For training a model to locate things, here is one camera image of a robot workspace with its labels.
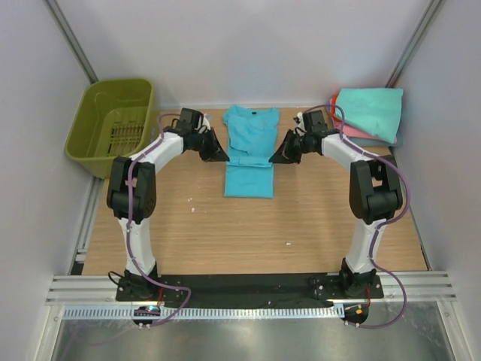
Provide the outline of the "blue t shirt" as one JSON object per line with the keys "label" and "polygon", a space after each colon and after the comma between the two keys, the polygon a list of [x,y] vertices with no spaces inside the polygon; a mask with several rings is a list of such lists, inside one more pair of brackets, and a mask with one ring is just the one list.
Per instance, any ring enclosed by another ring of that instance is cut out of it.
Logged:
{"label": "blue t shirt", "polygon": [[280,112],[231,106],[222,116],[228,130],[225,197],[274,197],[274,165]]}

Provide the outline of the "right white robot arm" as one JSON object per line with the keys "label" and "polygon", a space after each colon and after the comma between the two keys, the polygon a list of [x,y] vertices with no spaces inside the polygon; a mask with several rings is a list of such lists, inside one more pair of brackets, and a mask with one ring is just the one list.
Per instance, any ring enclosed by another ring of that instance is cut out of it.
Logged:
{"label": "right white robot arm", "polygon": [[300,112],[283,142],[269,159],[274,164],[300,163],[307,153],[329,158],[349,171],[349,207],[355,229],[338,275],[340,291],[361,298],[375,286],[375,266],[384,229],[404,203],[398,167],[391,156],[357,147],[329,126],[321,110]]}

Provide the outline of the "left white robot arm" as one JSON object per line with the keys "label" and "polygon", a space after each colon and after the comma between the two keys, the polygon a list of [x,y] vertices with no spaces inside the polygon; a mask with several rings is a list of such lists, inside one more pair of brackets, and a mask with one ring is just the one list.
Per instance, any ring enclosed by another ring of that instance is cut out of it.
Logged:
{"label": "left white robot arm", "polygon": [[121,226],[127,252],[124,274],[117,281],[116,300],[147,301],[165,287],[160,284],[153,255],[150,218],[156,208],[156,175],[187,150],[204,162],[227,162],[208,115],[183,108],[170,114],[165,128],[158,117],[159,134],[151,144],[131,156],[118,156],[110,173],[107,206]]}

